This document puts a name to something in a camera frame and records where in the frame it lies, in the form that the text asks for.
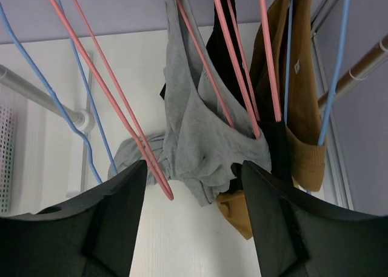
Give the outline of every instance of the clothing label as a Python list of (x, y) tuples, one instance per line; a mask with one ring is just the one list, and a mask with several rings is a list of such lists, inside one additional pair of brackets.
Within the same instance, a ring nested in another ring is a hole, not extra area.
[(298, 62), (296, 62), (295, 66), (293, 66), (293, 68), (295, 69), (295, 74), (298, 74), (299, 69), (301, 68), (301, 66), (299, 65), (299, 60), (298, 60)]

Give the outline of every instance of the gray garment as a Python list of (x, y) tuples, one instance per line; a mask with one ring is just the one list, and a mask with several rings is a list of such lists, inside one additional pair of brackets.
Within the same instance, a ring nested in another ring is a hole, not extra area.
[[(158, 152), (156, 157), (161, 161), (166, 176), (184, 182), (199, 204), (205, 206), (212, 203), (221, 192), (229, 189), (230, 180), (235, 178), (230, 169), (234, 162), (241, 164), (244, 160), (250, 160), (270, 171), (270, 153), (264, 136), (254, 139), (246, 110), (218, 76), (196, 26), (189, 0), (180, 1), (215, 77), (235, 129), (227, 124), (189, 31), (178, 14), (175, 0), (166, 0), (169, 23), (167, 64), (164, 69), (167, 130), (162, 152)], [(153, 141), (151, 144), (153, 149), (160, 151), (159, 141)], [(126, 149), (124, 146), (123, 143), (115, 156), (118, 166), (123, 162), (129, 165), (129, 159), (136, 160), (134, 152), (122, 151)], [(122, 159), (120, 155), (124, 154), (128, 158)]]

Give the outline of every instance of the blue plastic-coated wire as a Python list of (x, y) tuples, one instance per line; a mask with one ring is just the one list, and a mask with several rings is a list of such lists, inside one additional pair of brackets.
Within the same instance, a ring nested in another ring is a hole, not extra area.
[(57, 106), (59, 111), (63, 114), (63, 117), (67, 121), (67, 124), (69, 125), (71, 130), (73, 132), (75, 132), (77, 135), (79, 135), (82, 138), (82, 140), (84, 141), (84, 144), (86, 145), (86, 148), (87, 148), (87, 153), (89, 154), (88, 161), (89, 161), (90, 169), (92, 170), (92, 172), (93, 172), (97, 182), (99, 184), (101, 184), (102, 183), (101, 178), (98, 175), (98, 172), (97, 172), (97, 170), (96, 170), (96, 168), (95, 168), (95, 166), (93, 164), (92, 146), (90, 145), (89, 140), (87, 139), (87, 137), (83, 133), (81, 133), (75, 127), (74, 123), (72, 123), (72, 120), (69, 118), (68, 114), (65, 111), (65, 108), (62, 106), (62, 104), (59, 101), (58, 97), (56, 96), (54, 90), (51, 88), (50, 84), (47, 82), (47, 80), (43, 76), (42, 72), (40, 71), (38, 66), (36, 66), (36, 64), (34, 63), (32, 58), (30, 57), (30, 55), (27, 53), (25, 48), (19, 42), (18, 38), (16, 37), (15, 33), (13, 32), (13, 30), (12, 30), (12, 28), (11, 28), (9, 22), (8, 22), (8, 19), (7, 19), (6, 15), (5, 15), (4, 9), (2, 8), (1, 2), (0, 2), (0, 18), (2, 20), (2, 23), (4, 24), (4, 27), (5, 27), (6, 31), (8, 32), (9, 36), (11, 37), (13, 43), (19, 49), (19, 51), (22, 53), (22, 55), (26, 59), (26, 61), (30, 64), (31, 68), (33, 69), (35, 74), (38, 76), (38, 78), (42, 81), (44, 87), (46, 88), (46, 90), (49, 93), (49, 95), (53, 98), (53, 100), (55, 102), (55, 105)]
[[(63, 9), (63, 6), (62, 6), (61, 0), (56, 0), (56, 2), (58, 2), (59, 7), (61, 8), (62, 12), (65, 13), (65, 11)], [(81, 60), (79, 59), (76, 46), (74, 44), (74, 41), (71, 38), (69, 38), (69, 40), (70, 40), (70, 43), (72, 45), (73, 53), (74, 53), (75, 59), (76, 59), (77, 64), (78, 64), (79, 71), (81, 72), (82, 80), (84, 81), (84, 85), (85, 85), (85, 88), (86, 88), (87, 96), (90, 99), (90, 104), (92, 106), (93, 114), (95, 116), (95, 119), (96, 119), (96, 122), (97, 122), (97, 125), (98, 125), (98, 128), (99, 128), (99, 132), (100, 132), (101, 137), (102, 137), (102, 141), (104, 142), (105, 149), (107, 150), (107, 153), (108, 153), (110, 164), (112, 165), (112, 169), (113, 169), (114, 173), (118, 174), (117, 167), (116, 167), (116, 164), (115, 164), (115, 160), (113, 159), (112, 153), (111, 153), (109, 145), (108, 145), (108, 140), (107, 140), (107, 138), (105, 136), (105, 133), (104, 133), (104, 128), (102, 127), (100, 118), (98, 116), (97, 107), (96, 107), (95, 101), (93, 99), (92, 91), (90, 90), (89, 84), (87, 82), (87, 79), (86, 79), (86, 76), (85, 76), (85, 72), (84, 72), (84, 69), (82, 67)]]
[(342, 21), (341, 21), (341, 30), (339, 33), (339, 46), (338, 46), (338, 52), (337, 52), (337, 61), (335, 63), (332, 85), (330, 86), (329, 94), (327, 95), (327, 103), (326, 103), (325, 112), (323, 114), (322, 128), (321, 128), (321, 133), (319, 134), (318, 145), (323, 145), (323, 143), (325, 141), (327, 125), (329, 124), (329, 118), (330, 118), (330, 109), (332, 108), (332, 105), (334, 102), (335, 89), (337, 86), (338, 77), (340, 76), (339, 73), (341, 71), (342, 61), (344, 58), (346, 27), (347, 27), (347, 21), (349, 18), (349, 6), (350, 6), (350, 0), (344, 0), (344, 8), (343, 8), (343, 12), (342, 12)]
[(290, 56), (291, 56), (291, 35), (292, 35), (292, 11), (293, 0), (290, 0), (289, 7), (289, 26), (287, 34), (287, 62), (286, 62), (286, 86), (284, 91), (284, 122), (287, 125), (288, 111), (289, 111), (289, 88), (290, 88)]

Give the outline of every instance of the brown metal pole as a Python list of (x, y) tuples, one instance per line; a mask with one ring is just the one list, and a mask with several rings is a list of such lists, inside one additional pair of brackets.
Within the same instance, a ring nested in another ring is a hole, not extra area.
[[(363, 81), (366, 76), (388, 59), (388, 35), (375, 44), (344, 76), (339, 79), (335, 89), (335, 100), (348, 92), (358, 81)], [(323, 108), (327, 101), (327, 92), (318, 100), (319, 108)]]

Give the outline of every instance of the gray metal pipe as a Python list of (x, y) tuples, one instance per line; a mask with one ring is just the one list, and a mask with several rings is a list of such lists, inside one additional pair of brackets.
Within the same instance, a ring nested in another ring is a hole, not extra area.
[[(43, 92), (39, 88), (29, 83), (24, 78), (20, 77), (15, 72), (11, 71), (7, 67), (0, 64), (0, 83), (19, 93), (20, 95), (28, 98), (29, 100), (43, 106), (51, 112), (63, 117), (54, 103), (54, 100), (47, 93)], [(68, 107), (64, 106), (67, 114), (69, 115), (72, 122), (76, 123), (82, 121), (83, 115), (81, 113), (74, 112)]]

